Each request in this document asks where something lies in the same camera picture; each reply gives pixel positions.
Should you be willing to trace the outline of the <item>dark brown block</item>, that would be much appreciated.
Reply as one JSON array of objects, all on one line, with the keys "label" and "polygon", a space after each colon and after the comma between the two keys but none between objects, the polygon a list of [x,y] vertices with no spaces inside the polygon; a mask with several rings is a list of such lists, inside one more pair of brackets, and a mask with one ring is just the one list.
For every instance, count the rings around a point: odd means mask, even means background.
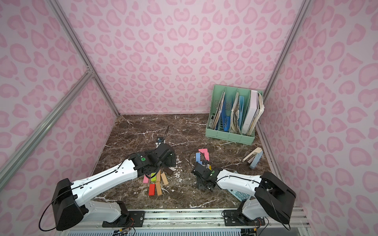
[{"label": "dark brown block", "polygon": [[171,170],[170,168],[164,168],[163,171],[170,176],[173,174],[173,170]]}]

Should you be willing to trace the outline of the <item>pink block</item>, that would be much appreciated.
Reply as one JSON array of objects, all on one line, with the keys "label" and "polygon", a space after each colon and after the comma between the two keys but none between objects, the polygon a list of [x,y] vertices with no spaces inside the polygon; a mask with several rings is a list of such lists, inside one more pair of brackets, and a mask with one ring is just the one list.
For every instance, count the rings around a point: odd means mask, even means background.
[{"label": "pink block", "polygon": [[201,153],[208,153],[208,150],[206,148],[202,148],[198,150]]},{"label": "pink block", "polygon": [[147,178],[146,176],[144,176],[144,179],[143,179],[143,183],[146,183],[146,184],[148,184],[149,183],[149,178]]},{"label": "pink block", "polygon": [[209,158],[209,152],[208,151],[206,151],[205,153],[204,153],[204,156],[205,156],[205,159],[206,160],[210,160],[210,158]]}]

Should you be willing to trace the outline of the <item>green block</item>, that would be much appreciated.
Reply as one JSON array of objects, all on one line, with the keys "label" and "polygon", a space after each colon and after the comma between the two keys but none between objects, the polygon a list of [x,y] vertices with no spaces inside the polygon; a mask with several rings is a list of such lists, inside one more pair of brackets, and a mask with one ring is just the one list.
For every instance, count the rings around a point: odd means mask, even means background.
[{"label": "green block", "polygon": [[151,178],[151,182],[155,183],[157,180],[157,175],[155,174],[152,178]]}]

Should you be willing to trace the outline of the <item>pink block top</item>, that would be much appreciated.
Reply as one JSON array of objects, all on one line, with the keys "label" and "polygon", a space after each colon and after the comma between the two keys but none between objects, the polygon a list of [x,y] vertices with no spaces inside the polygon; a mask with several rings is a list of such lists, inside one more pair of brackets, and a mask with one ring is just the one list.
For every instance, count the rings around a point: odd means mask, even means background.
[{"label": "pink block top", "polygon": [[208,153],[208,150],[206,148],[202,148],[198,150],[201,153]]}]

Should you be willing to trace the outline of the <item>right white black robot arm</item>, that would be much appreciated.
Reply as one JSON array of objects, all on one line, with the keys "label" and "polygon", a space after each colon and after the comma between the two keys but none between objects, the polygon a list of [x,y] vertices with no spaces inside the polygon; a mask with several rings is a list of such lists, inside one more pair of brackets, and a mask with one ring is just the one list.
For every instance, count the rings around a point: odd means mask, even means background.
[{"label": "right white black robot arm", "polygon": [[261,176],[232,173],[222,168],[213,170],[197,163],[192,170],[200,187],[213,191],[215,188],[233,190],[250,195],[236,210],[224,210],[222,216],[226,226],[255,226],[265,224],[271,217],[284,226],[290,219],[296,193],[271,172]]}]

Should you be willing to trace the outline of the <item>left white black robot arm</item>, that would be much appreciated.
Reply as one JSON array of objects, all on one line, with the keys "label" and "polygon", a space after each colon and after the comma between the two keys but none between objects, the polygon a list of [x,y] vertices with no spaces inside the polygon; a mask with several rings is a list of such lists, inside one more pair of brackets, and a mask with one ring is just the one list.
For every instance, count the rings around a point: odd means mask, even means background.
[{"label": "left white black robot arm", "polygon": [[109,228],[135,226],[141,215],[132,216],[123,201],[95,203],[93,198],[124,182],[152,178],[161,168],[175,165],[174,149],[162,143],[155,149],[132,153],[120,164],[91,177],[59,181],[51,202],[56,230],[68,230],[81,222],[102,222]]}]

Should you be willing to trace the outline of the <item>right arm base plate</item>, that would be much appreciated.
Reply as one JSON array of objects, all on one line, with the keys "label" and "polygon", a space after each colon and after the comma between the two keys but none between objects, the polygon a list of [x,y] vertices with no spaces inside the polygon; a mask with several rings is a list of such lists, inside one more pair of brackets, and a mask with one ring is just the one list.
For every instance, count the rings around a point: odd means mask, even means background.
[{"label": "right arm base plate", "polygon": [[250,220],[239,210],[224,210],[221,215],[224,218],[225,226],[253,226],[255,228],[265,226],[264,218],[258,217]]}]

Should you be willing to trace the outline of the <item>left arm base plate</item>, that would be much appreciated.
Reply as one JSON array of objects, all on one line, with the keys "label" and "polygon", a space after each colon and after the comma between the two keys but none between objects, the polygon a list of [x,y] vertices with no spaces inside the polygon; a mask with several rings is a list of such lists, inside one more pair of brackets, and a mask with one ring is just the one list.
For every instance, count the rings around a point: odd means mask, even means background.
[{"label": "left arm base plate", "polygon": [[113,222],[103,221],[102,228],[128,228],[128,227],[142,227],[145,219],[145,211],[132,210],[128,213],[121,213]]}]

